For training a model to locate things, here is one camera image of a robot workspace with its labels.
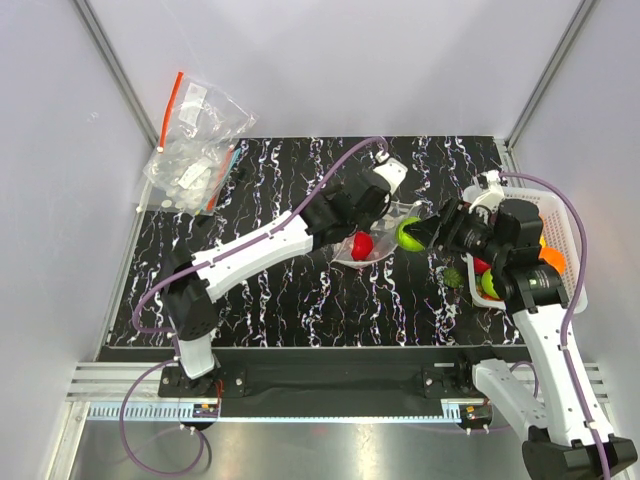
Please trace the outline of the green apple top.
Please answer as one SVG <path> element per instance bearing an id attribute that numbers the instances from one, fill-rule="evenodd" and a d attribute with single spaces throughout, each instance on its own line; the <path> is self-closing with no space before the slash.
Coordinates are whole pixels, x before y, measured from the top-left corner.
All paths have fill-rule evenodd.
<path id="1" fill-rule="evenodd" d="M 416 239 L 414 239 L 407 231 L 406 228 L 412 224 L 419 222 L 420 219 L 416 216 L 411 216 L 404 219 L 397 227 L 395 233 L 395 240 L 397 246 L 408 252 L 421 252 L 424 250 L 424 246 Z"/>

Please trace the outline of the green apple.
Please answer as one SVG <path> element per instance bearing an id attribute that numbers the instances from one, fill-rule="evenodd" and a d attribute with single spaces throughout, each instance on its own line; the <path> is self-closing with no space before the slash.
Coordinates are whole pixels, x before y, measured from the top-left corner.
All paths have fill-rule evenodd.
<path id="1" fill-rule="evenodd" d="M 491 270 L 486 270 L 480 280 L 483 297 L 486 299 L 500 300 L 499 294 L 496 292 Z"/>
<path id="2" fill-rule="evenodd" d="M 424 246 L 416 239 L 414 239 L 407 231 L 406 228 L 412 224 L 419 222 L 420 219 L 416 216 L 411 216 L 404 219 L 397 227 L 395 233 L 395 240 L 397 246 L 408 252 L 421 252 L 424 250 Z"/>

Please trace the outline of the red apple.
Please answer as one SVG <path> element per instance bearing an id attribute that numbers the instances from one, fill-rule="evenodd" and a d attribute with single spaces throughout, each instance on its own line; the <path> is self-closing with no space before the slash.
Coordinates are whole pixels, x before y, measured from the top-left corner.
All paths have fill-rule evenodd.
<path id="1" fill-rule="evenodd" d="M 353 237 L 351 258 L 354 261 L 365 261 L 374 248 L 372 237 L 366 232 L 356 232 Z"/>

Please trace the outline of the clear bag with white dots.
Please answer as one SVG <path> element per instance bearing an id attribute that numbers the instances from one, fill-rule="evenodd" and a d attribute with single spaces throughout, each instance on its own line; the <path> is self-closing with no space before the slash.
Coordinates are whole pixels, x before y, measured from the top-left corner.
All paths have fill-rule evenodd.
<path id="1" fill-rule="evenodd" d="M 379 220 L 375 221 L 368 233 L 374 243 L 374 248 L 365 261 L 354 261 L 351 258 L 353 235 L 333 246 L 332 262 L 353 269 L 362 269 L 390 256 L 397 248 L 395 233 L 398 225 L 406 218 L 418 216 L 423 204 L 416 201 L 412 204 L 392 201 L 389 210 Z"/>

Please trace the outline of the red yellow pomegranate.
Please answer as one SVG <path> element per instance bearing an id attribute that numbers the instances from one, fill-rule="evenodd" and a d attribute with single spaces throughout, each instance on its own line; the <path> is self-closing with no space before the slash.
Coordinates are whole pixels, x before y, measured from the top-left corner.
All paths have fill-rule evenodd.
<path id="1" fill-rule="evenodd" d="M 487 262 L 474 257 L 473 268 L 476 275 L 483 275 L 486 271 L 491 269 L 491 266 Z"/>

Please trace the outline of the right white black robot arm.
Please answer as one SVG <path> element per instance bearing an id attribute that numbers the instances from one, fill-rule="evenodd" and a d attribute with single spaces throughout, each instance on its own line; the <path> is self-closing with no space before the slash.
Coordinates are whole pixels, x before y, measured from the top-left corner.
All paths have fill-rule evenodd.
<path id="1" fill-rule="evenodd" d="M 454 371 L 466 396 L 485 396 L 521 441 L 532 479 L 610 479 L 638 459 L 614 430 L 581 361 L 573 308 L 558 271 L 540 256 L 537 206 L 507 199 L 484 220 L 480 207 L 452 199 L 434 216 L 412 220 L 401 235 L 422 248 L 460 252 L 489 264 L 493 287 L 524 337 L 543 398 L 537 400 L 498 358 L 467 360 Z"/>

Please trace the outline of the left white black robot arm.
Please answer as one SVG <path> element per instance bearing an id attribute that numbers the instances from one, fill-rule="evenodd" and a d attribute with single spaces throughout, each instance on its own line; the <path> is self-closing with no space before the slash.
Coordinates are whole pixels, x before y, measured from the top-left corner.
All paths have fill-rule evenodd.
<path id="1" fill-rule="evenodd" d="M 375 167 L 322 188 L 263 227 L 188 259 L 175 259 L 161 298 L 175 328 L 181 384 L 196 396 L 215 386 L 219 362 L 210 333 L 218 323 L 218 299 L 273 265 L 370 232 L 390 212 L 407 172 L 400 161 L 385 155 Z"/>

